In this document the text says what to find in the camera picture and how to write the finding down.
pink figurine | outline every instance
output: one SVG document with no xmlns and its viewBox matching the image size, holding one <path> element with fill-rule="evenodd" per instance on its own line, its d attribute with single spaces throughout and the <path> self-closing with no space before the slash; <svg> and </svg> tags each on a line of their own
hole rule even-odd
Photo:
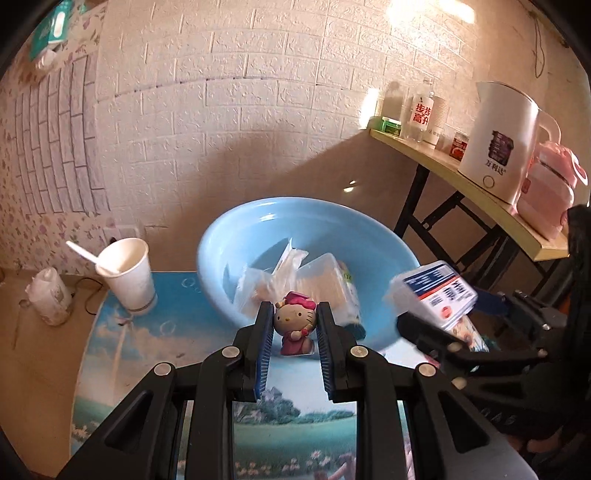
<svg viewBox="0 0 591 480">
<path fill-rule="evenodd" d="M 289 292 L 275 304 L 275 331 L 283 337 L 282 355 L 306 355 L 314 352 L 308 335 L 316 328 L 316 303 L 306 295 Z"/>
</svg>

white spoon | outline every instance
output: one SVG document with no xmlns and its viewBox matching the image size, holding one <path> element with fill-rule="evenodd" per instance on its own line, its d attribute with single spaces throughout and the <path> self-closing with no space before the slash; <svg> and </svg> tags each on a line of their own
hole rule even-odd
<svg viewBox="0 0 591 480">
<path fill-rule="evenodd" d="M 85 250 L 84 248 L 82 248 L 80 245 L 75 244 L 74 242 L 70 242 L 69 240 L 66 241 L 66 245 L 68 247 L 70 247 L 78 255 L 80 255 L 81 257 L 84 257 L 85 259 L 93 262 L 95 265 L 98 265 L 100 268 L 105 270 L 109 275 L 119 275 L 121 273 L 116 268 L 105 265 L 102 260 L 100 260 L 98 257 L 95 257 L 93 254 L 91 254 L 88 250 Z"/>
</svg>

small jar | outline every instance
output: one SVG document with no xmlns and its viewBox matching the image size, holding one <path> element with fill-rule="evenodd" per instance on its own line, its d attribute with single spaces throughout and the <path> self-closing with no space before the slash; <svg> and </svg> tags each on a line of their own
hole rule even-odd
<svg viewBox="0 0 591 480">
<path fill-rule="evenodd" d="M 462 161 L 469 141 L 470 138 L 467 135 L 464 135 L 462 132 L 456 132 L 456 135 L 453 137 L 452 149 L 449 152 L 449 156 Z"/>
</svg>

plastic bottle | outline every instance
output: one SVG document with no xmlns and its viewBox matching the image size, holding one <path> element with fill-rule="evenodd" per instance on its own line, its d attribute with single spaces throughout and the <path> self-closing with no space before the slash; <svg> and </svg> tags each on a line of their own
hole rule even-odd
<svg viewBox="0 0 591 480">
<path fill-rule="evenodd" d="M 423 79 L 423 83 L 419 85 L 413 95 L 410 114 L 402 128 L 402 137 L 405 140 L 414 140 L 415 142 L 423 140 L 423 132 L 427 129 L 429 117 L 433 110 L 434 96 L 433 81 L 429 78 Z"/>
</svg>

green tissue pack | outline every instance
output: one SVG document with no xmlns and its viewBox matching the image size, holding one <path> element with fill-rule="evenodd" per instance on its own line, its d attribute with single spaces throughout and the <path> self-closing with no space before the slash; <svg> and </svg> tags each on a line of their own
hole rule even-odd
<svg viewBox="0 0 591 480">
<path fill-rule="evenodd" d="M 63 0 L 39 23 L 33 33 L 31 60 L 35 60 L 47 49 L 53 50 L 67 38 L 73 6 L 73 0 Z"/>
</svg>

